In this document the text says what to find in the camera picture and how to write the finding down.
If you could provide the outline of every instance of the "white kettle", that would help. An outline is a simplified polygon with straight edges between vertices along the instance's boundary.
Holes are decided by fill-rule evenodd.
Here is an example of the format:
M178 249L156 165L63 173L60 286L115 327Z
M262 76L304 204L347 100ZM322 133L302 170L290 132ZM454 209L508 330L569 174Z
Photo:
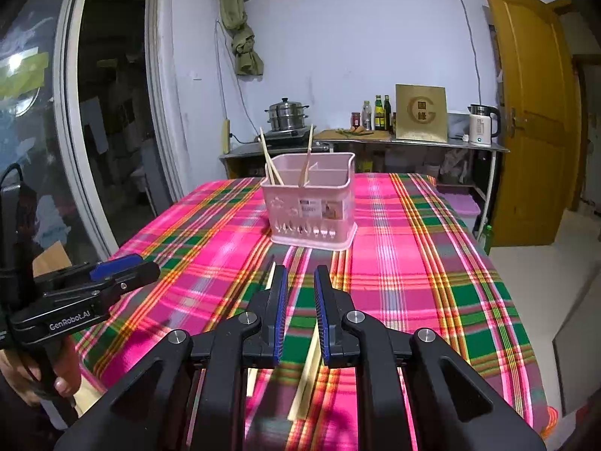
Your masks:
M495 107L486 105L470 105L470 143L490 146L492 138L498 137L501 132L501 113ZM497 132L492 133L491 114L497 116Z

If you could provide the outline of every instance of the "glass pane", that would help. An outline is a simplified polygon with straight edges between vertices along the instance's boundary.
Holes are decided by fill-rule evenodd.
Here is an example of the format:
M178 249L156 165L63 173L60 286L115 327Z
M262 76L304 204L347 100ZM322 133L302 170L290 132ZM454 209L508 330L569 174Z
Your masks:
M60 241L76 264L98 256L77 212L56 137L52 59L61 4L28 0L0 39L0 171L18 162L37 192L39 252Z

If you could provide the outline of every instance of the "table leg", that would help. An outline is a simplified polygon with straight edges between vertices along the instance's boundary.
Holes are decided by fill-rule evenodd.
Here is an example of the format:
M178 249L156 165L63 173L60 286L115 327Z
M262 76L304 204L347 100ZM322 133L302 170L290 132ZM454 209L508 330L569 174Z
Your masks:
M489 213L491 210L492 187L495 183L495 172L496 171L497 171L497 151L492 151L491 173L489 174L489 184L488 184L488 187L486 188L485 207L484 207L484 210L482 210L482 217L480 219L480 226L478 227L478 235L476 236L476 241L480 240L482 231L485 229L485 226L489 221Z

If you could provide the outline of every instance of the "silver bolt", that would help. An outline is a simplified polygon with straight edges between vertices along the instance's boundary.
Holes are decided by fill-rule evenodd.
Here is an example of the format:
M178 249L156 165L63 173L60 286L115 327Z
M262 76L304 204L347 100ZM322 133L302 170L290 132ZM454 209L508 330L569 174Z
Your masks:
M244 325L254 324L257 319L257 314L254 312L243 312L238 315L238 320Z
M347 313L346 318L349 319L353 324L360 324L365 320L365 314L358 310L352 310Z
M436 339L436 333L432 329L420 329L417 333L417 337L425 343L431 343Z
M180 331L179 329L171 331L169 336L167 336L167 340L171 344L180 344L186 340L186 333L184 331Z

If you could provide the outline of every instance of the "pink plastic basket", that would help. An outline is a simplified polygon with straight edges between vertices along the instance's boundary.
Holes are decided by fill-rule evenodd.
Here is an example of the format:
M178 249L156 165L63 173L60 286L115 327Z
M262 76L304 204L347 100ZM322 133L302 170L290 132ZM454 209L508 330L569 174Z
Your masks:
M273 158L283 185L261 182L273 242L304 248L342 251L357 232L355 223L355 155L312 154L308 182L299 187L306 154Z

